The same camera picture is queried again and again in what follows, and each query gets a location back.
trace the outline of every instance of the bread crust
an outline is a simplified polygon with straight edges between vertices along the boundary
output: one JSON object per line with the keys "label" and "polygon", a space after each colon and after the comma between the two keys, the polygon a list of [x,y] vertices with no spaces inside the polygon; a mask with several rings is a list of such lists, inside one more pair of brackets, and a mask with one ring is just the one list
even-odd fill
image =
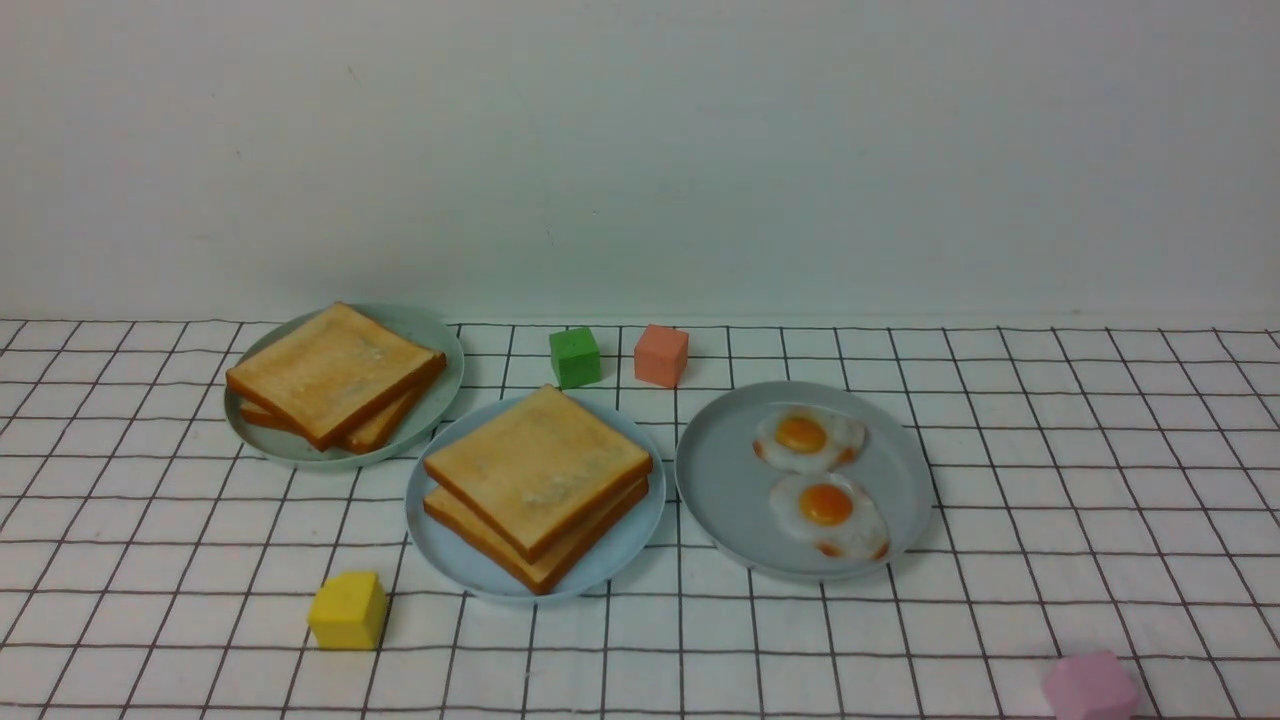
{"label": "bread crust", "polygon": [[590,515],[595,510],[599,510],[602,505],[608,502],[611,497],[617,495],[622,488],[627,487],[630,483],[634,483],[640,478],[649,477],[649,473],[653,471],[653,457],[646,456],[645,461],[641,465],[631,469],[626,474],[618,475],[613,480],[609,480],[600,489],[600,492],[595,495],[595,498],[591,502],[584,503],[573,512],[567,514],[561,521],[552,525],[552,528],[547,532],[547,534],[544,534],[538,542],[534,542],[527,547],[525,547],[525,544],[521,543],[520,538],[517,538],[509,530],[503,528],[502,523],[499,523],[497,518],[490,515],[484,509],[483,505],[467,497],[466,493],[460,492],[457,482],[447,477],[439,469],[435,469],[433,471],[430,465],[430,457],[428,457],[426,460],[426,471],[429,475],[431,475],[431,478],[436,483],[440,484],[440,487],[449,491],[451,495],[457,497],[458,501],[466,505],[468,510],[479,515],[480,519],[484,520],[484,523],[489,525],[495,533],[502,536],[502,539],[507,541],[507,543],[511,544],[511,548],[515,550],[517,555],[520,555],[521,560],[524,560],[525,562],[536,562],[538,559],[540,559],[543,555],[547,553],[547,551],[556,543],[556,541],[558,541],[567,532],[573,529],[573,527],[577,523],[582,521],[585,516]]}
{"label": "bread crust", "polygon": [[[442,489],[448,492],[448,488],[440,486],[440,488],[436,488],[435,491],[433,491],[433,493],[439,492]],[[494,541],[497,538],[490,538],[486,537],[485,534],[476,532],[472,523],[457,518],[453,514],[447,512],[431,505],[430,495],[428,495],[428,497],[422,500],[422,509],[431,519],[434,519],[435,521],[440,523],[442,525],[452,530],[454,534],[461,537],[463,542],[466,542],[471,547],[484,553],[485,557],[497,562],[511,577],[516,578],[517,580],[520,580],[522,585],[529,588],[530,592],[532,592],[534,594],[547,594],[553,589],[556,589],[556,585],[559,584],[562,579],[564,579],[564,575],[567,575],[568,571],[572,570],[575,565],[577,565],[579,560],[581,560],[582,556],[588,553],[588,551],[595,547],[595,543],[598,543],[600,538],[605,536],[605,533],[613,529],[613,525],[616,525],[618,520],[626,516],[626,514],[630,512],[632,507],[639,505],[639,502],[644,500],[646,495],[649,495],[648,480],[640,480],[631,488],[623,491],[623,495],[616,500],[616,502],[604,512],[604,515],[602,515],[581,536],[572,539],[573,547],[570,551],[567,551],[564,556],[556,562],[554,568],[541,579],[535,578],[534,575],[530,574],[529,565],[522,564],[520,560],[515,557],[511,557],[509,552],[503,552],[502,548],[494,544]],[[461,500],[457,496],[453,497],[456,500]],[[470,509],[470,506],[467,505],[463,505],[463,507]],[[490,524],[489,530],[495,532],[497,528]],[[562,542],[570,542],[570,538],[566,537],[562,539]],[[515,551],[516,548],[512,546],[507,546],[506,550]]]}
{"label": "bread crust", "polygon": [[[325,318],[329,314],[333,314],[333,316],[332,318]],[[317,430],[316,428],[308,427],[307,423],[302,418],[296,416],[293,413],[291,413],[288,409],[285,409],[282,404],[276,402],[271,397],[271,392],[270,391],[264,391],[264,389],[260,389],[259,387],[256,387],[253,374],[255,373],[260,373],[261,370],[243,370],[243,368],[246,368],[247,364],[250,364],[250,363],[253,361],[253,357],[243,359],[239,364],[237,364],[236,366],[233,366],[233,368],[230,368],[230,369],[227,370],[227,373],[225,373],[227,387],[229,389],[232,389],[232,392],[234,392],[234,393],[239,395],[241,397],[244,397],[244,398],[255,402],[256,405],[259,405],[259,406],[266,409],[268,411],[270,411],[276,418],[279,418],[279,419],[284,420],[285,423],[291,424],[294,428],[294,432],[297,434],[305,437],[307,439],[307,442],[311,443],[312,447],[315,447],[316,450],[320,450],[320,451],[328,450],[334,443],[339,442],[340,438],[346,437],[353,429],[358,428],[366,420],[369,420],[375,414],[378,414],[379,411],[381,411],[396,397],[403,396],[406,392],[410,391],[410,388],[421,384],[422,382],[425,382],[426,378],[431,377],[433,374],[438,375],[439,372],[440,372],[440,368],[438,366],[439,363],[445,363],[447,364],[447,357],[444,356],[443,352],[436,351],[436,350],[430,350],[430,348],[422,347],[422,346],[420,346],[417,343],[413,343],[413,342],[411,342],[408,340],[404,340],[404,338],[399,337],[398,334],[396,334],[394,332],[389,331],[387,327],[384,327],[380,323],[378,323],[376,320],[372,320],[371,318],[367,318],[367,316],[360,314],[355,309],[352,309],[348,305],[342,304],[342,302],[335,302],[328,310],[324,310],[324,311],[316,314],[311,320],[308,320],[307,323],[303,323],[303,325],[301,325],[300,328],[297,328],[294,331],[294,333],[297,333],[298,331],[302,331],[303,328],[307,327],[307,324],[310,324],[312,322],[330,322],[330,323],[337,323],[337,324],[343,324],[343,323],[361,323],[365,327],[370,327],[371,325],[374,328],[379,328],[383,333],[385,333],[385,334],[381,336],[383,338],[387,338],[388,341],[390,338],[396,338],[396,341],[398,341],[399,343],[403,343],[403,345],[397,345],[397,347],[399,350],[396,350],[394,352],[403,354],[406,351],[403,348],[407,345],[407,346],[419,348],[424,354],[426,354],[426,355],[424,355],[421,357],[421,360],[420,360],[421,364],[419,366],[412,368],[411,370],[406,372],[402,377],[397,378],[394,382],[387,383],[385,387],[381,387],[378,392],[372,393],[365,401],[364,405],[353,409],[348,415],[346,415],[340,420],[333,423],[328,429],[324,429],[323,432]],[[289,337],[292,337],[292,336],[293,336],[293,333],[291,333],[289,336],[285,336],[285,337],[280,338],[276,342],[280,342],[280,343],[287,342],[289,340]],[[378,357],[380,357],[380,350],[375,348],[374,352],[376,354]],[[242,374],[248,374],[250,377],[248,378],[243,378]]]}
{"label": "bread crust", "polygon": [[[431,389],[431,386],[435,384],[435,380],[439,379],[440,374],[444,373],[445,368],[448,366],[448,360],[444,356],[444,354],[440,354],[440,359],[442,359],[440,363],[438,363],[439,366],[430,377],[428,377],[422,382],[421,386],[408,391],[397,400],[392,400],[387,405],[387,407],[379,410],[378,414],[366,420],[364,425],[360,425],[358,428],[353,429],[349,434],[342,437],[335,445],[346,450],[347,452],[355,455],[364,455],[366,452],[372,452],[379,447],[387,445],[387,441],[392,437],[396,429],[399,428],[402,421],[404,421],[404,416],[412,413],[415,407],[417,407],[417,404],[422,400],[422,396],[426,395],[429,389]],[[383,418],[381,413],[385,411],[388,407],[392,409],[393,411],[385,418]],[[239,410],[241,410],[241,418],[243,418],[244,421],[251,425],[257,425],[260,428],[268,428],[273,430],[282,430],[296,436],[302,434],[298,432],[297,428],[291,425],[288,421],[283,420],[282,418],[278,418],[276,415],[273,415],[270,411],[256,404],[244,402],[241,405]],[[366,433],[366,429],[372,424],[378,425],[376,432],[372,436],[362,437],[369,434]]]}
{"label": "bread crust", "polygon": [[426,473],[526,562],[653,471],[640,445],[553,386],[431,452]]}

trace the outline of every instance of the egg white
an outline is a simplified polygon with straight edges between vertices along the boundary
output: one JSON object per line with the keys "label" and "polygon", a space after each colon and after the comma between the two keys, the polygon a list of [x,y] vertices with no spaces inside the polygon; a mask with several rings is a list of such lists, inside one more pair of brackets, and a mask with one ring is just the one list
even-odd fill
{"label": "egg white", "polygon": [[[838,525],[818,525],[800,514],[800,495],[806,488],[823,483],[836,486],[854,503],[852,512]],[[835,548],[838,551],[836,560],[879,560],[888,552],[890,536],[884,518],[872,496],[844,475],[786,475],[769,491],[769,511],[785,534],[817,550],[822,546]]]}
{"label": "egg white", "polygon": [[[796,452],[777,441],[778,424],[787,418],[805,418],[827,433],[827,445],[818,452]],[[855,457],[867,443],[867,425],[829,410],[788,407],[774,413],[755,428],[755,454],[769,465],[788,473],[824,473],[840,462],[840,455],[852,448]]]}

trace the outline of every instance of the plate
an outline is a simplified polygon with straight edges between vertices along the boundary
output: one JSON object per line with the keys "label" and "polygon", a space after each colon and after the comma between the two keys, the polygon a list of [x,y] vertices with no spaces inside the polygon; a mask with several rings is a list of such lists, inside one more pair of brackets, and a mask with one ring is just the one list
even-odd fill
{"label": "plate", "polygon": [[[768,495],[785,473],[762,462],[751,441],[760,420],[787,405],[820,407],[867,424],[863,452],[835,471],[858,480],[883,515],[890,532],[883,559],[826,557],[778,529]],[[708,404],[676,448],[676,488],[685,509],[724,555],[760,573],[801,582],[879,569],[920,538],[933,506],[929,465],[911,433],[856,395],[803,382],[751,384]]]}
{"label": "plate", "polygon": [[463,415],[448,428],[440,430],[422,456],[413,465],[404,492],[404,515],[408,521],[408,534],[413,547],[422,557],[444,577],[466,592],[494,602],[535,605],[550,603],[577,597],[593,587],[616,575],[636,555],[658,529],[662,510],[667,502],[667,479],[663,474],[662,457],[653,441],[625,415],[586,400],[575,397],[582,407],[604,420],[609,427],[628,437],[653,456],[653,473],[649,473],[649,493],[636,503],[591,550],[573,565],[550,593],[535,596],[520,580],[511,577],[497,562],[471,547],[453,530],[431,519],[422,510],[422,498],[435,488],[436,483],[428,474],[422,461],[428,455],[461,439],[471,430],[500,415],[518,402],[520,397],[498,401]]}
{"label": "plate", "polygon": [[[399,427],[396,428],[396,433],[387,441],[387,445],[364,455],[347,452],[340,447],[330,447],[321,452],[311,447],[311,443],[305,438],[293,433],[251,425],[241,418],[239,407],[243,402],[241,396],[232,392],[230,388],[225,388],[223,391],[223,410],[227,421],[230,423],[232,429],[236,430],[236,434],[244,443],[265,455],[269,460],[291,468],[326,471],[349,470],[370,465],[399,455],[421,442],[440,423],[440,419],[444,418],[444,411],[449,409],[453,398],[457,397],[458,388],[462,387],[462,370],[466,357],[462,352],[462,343],[458,342],[458,336],[453,329],[417,307],[376,302],[351,302],[348,305],[406,340],[443,351],[449,359],[448,368],[435,379],[435,383],[426,391],[426,395],[417,401],[413,410],[404,416]],[[294,328],[320,311],[316,310],[301,318],[294,318],[266,333],[241,356],[241,361],[293,332]]]}

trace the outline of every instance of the toy block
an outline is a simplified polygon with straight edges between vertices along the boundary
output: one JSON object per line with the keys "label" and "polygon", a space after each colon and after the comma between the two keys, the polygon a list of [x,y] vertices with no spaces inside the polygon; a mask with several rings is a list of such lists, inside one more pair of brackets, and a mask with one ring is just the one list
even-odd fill
{"label": "toy block", "polygon": [[1057,720],[1129,720],[1138,691],[1108,651],[1064,657],[1042,685]]}
{"label": "toy block", "polygon": [[689,333],[649,325],[636,342],[635,356],[637,380],[676,387],[689,364]]}
{"label": "toy block", "polygon": [[595,345],[591,328],[573,328],[553,333],[552,369],[561,389],[600,382],[600,346]]}
{"label": "toy block", "polygon": [[307,625],[321,650],[374,650],[385,619],[387,591],[378,573],[343,573],[316,593]]}

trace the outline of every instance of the stack of toast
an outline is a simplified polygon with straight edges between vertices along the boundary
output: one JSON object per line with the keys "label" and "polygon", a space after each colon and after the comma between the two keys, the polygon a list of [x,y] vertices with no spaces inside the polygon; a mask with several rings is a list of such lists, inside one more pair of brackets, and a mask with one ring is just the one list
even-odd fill
{"label": "stack of toast", "polygon": [[227,370],[244,421],[302,436],[316,450],[378,450],[448,365],[335,302]]}
{"label": "stack of toast", "polygon": [[426,514],[549,593],[649,492],[653,457],[552,386],[426,456]]}

